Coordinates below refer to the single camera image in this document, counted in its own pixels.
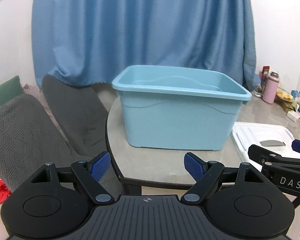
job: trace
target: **white wall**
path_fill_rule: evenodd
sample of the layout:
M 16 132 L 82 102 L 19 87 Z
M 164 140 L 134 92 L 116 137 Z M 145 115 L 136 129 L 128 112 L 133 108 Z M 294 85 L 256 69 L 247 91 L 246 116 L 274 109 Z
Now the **white wall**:
M 19 75 L 22 85 L 35 85 L 31 50 L 32 1 L 0 2 L 0 84 Z
M 33 0 L 0 2 L 0 83 L 19 74 L 35 84 L 31 51 Z M 256 34 L 257 73 L 270 65 L 281 87 L 300 88 L 300 0 L 251 0 Z
M 263 66 L 279 73 L 281 87 L 300 89 L 300 0 L 251 0 L 257 73 Z

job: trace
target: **plate of food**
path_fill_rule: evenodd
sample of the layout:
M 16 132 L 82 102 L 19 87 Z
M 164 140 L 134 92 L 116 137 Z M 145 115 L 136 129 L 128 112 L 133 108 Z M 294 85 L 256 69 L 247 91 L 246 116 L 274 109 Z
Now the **plate of food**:
M 286 102 L 293 102 L 293 96 L 282 88 L 277 89 L 277 97 Z

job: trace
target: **gray tabletop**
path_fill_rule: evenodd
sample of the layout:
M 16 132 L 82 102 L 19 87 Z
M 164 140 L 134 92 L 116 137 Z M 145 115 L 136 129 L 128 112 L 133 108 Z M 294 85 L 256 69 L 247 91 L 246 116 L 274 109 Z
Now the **gray tabletop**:
M 300 123 L 290 120 L 280 105 L 269 105 L 252 97 L 242 106 L 237 121 L 285 126 L 295 139 L 300 139 Z M 127 180 L 170 185 L 193 185 L 195 181 L 185 170 L 183 158 L 186 150 L 136 148 L 127 141 L 120 98 L 112 105 L 107 120 L 108 143 L 121 176 Z M 191 151 L 204 161 L 216 160 L 226 167 L 238 167 L 242 162 L 230 137 L 220 151 Z

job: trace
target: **black table edge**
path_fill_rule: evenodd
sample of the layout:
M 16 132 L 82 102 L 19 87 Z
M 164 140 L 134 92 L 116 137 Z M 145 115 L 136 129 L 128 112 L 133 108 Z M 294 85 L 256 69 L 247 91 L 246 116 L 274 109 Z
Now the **black table edge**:
M 107 151 L 111 155 L 111 164 L 114 168 L 114 172 L 117 175 L 119 181 L 122 184 L 129 184 L 129 185 L 135 185 L 135 186 L 144 186 L 144 187 L 157 187 L 157 188 L 168 188 L 168 189 L 180 189 L 180 190 L 188 190 L 190 189 L 193 185 L 191 184 L 174 184 L 174 183 L 164 183 L 164 182 L 157 182 L 157 181 L 150 181 L 150 180 L 142 180 L 142 179 L 131 179 L 131 178 L 126 178 L 123 176 L 122 172 L 119 169 L 119 166 L 117 165 L 112 151 L 111 147 L 109 144 L 109 139 L 108 139 L 108 117 L 109 113 L 107 116 L 106 120 L 106 128 L 105 128 L 105 137 L 106 137 L 106 147 Z

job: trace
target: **metal screw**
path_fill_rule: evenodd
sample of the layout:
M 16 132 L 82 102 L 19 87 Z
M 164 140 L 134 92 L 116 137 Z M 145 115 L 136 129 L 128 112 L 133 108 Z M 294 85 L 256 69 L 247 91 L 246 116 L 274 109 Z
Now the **metal screw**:
M 200 197 L 197 194 L 192 194 L 192 193 L 184 195 L 183 198 L 186 201 L 189 201 L 189 202 L 195 202 L 195 201 L 198 201 L 200 199 Z
M 99 194 L 96 196 L 96 201 L 99 202 L 108 202 L 111 200 L 111 196 L 108 194 Z

